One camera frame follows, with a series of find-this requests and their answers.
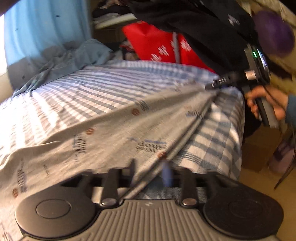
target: hand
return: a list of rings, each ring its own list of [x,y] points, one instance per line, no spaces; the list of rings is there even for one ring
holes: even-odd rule
[[[245,94],[245,98],[247,99],[247,104],[251,108],[252,113],[254,116],[259,119],[259,112],[258,112],[258,106],[256,105],[255,99],[264,97],[266,98],[267,102],[269,102],[273,108],[274,113],[276,115],[276,118],[278,121],[283,120],[286,116],[286,109],[288,105],[288,96],[281,92],[280,90],[271,87],[266,86],[265,87],[268,92],[272,95],[272,97],[282,106],[279,106],[273,98],[266,92],[263,86],[256,86],[254,89],[252,89],[250,92]]]

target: black jacket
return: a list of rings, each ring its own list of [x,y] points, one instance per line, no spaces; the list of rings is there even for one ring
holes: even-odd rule
[[[247,43],[259,46],[252,17],[235,0],[131,1],[129,6],[138,19],[183,34],[218,74],[247,69]]]

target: finger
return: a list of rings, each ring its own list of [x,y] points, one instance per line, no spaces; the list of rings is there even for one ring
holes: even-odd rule
[[[259,120],[259,113],[258,112],[255,112],[254,116],[256,117],[257,120]]]
[[[250,92],[245,94],[245,97],[248,99],[256,99],[260,97],[265,97],[266,91],[263,86],[256,86],[254,89],[252,89]]]
[[[247,105],[248,105],[248,107],[251,108],[254,105],[253,100],[252,99],[247,99]]]
[[[251,111],[252,111],[253,114],[255,114],[256,112],[258,112],[258,107],[257,107],[257,105],[253,105],[253,106],[251,107]]]

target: wall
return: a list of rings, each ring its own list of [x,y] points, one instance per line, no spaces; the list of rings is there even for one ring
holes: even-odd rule
[[[9,82],[8,73],[0,76],[0,103],[12,96],[13,90]]]

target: black cable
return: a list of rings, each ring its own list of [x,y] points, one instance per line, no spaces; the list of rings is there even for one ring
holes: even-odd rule
[[[286,108],[280,104],[271,94],[270,92],[268,91],[268,89],[263,86],[263,88],[265,89],[266,93],[269,94],[269,96],[272,98],[272,100],[279,106],[281,107],[284,112],[285,112],[285,116],[287,115],[287,111],[286,111]],[[290,163],[290,165],[288,166],[287,170],[285,171],[285,173],[282,175],[282,177],[279,179],[279,181],[277,182],[277,184],[275,185],[274,187],[274,190],[277,189],[277,187],[286,179],[286,177],[291,173],[291,171],[295,168],[295,155],[296,155],[296,137],[295,137],[295,129],[293,127],[293,125],[290,123],[291,127],[292,127],[292,133],[293,133],[293,140],[294,140],[294,154],[293,154],[293,157],[292,157],[292,161]]]

